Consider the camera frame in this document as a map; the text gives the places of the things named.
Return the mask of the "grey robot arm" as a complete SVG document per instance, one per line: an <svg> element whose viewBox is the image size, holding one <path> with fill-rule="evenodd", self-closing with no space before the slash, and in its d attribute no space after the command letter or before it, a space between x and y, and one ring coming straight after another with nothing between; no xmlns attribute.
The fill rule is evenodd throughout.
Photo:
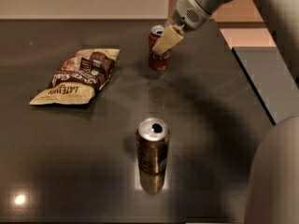
<svg viewBox="0 0 299 224"><path fill-rule="evenodd" d="M232 0L177 0L165 30L153 46L156 54L173 48L185 32L201 27ZM253 0L277 46L260 67L240 59L246 75L263 83L252 88L274 123L254 154L244 224L299 224L299 0Z"/></svg>

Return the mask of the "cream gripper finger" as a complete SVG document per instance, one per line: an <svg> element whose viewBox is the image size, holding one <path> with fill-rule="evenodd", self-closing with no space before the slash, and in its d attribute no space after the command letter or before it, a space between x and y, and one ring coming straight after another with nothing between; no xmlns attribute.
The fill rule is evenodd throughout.
<svg viewBox="0 0 299 224"><path fill-rule="evenodd" d="M155 42L152 51L157 55L163 55L183 39L183 28L172 24L165 27L161 36Z"/></svg>

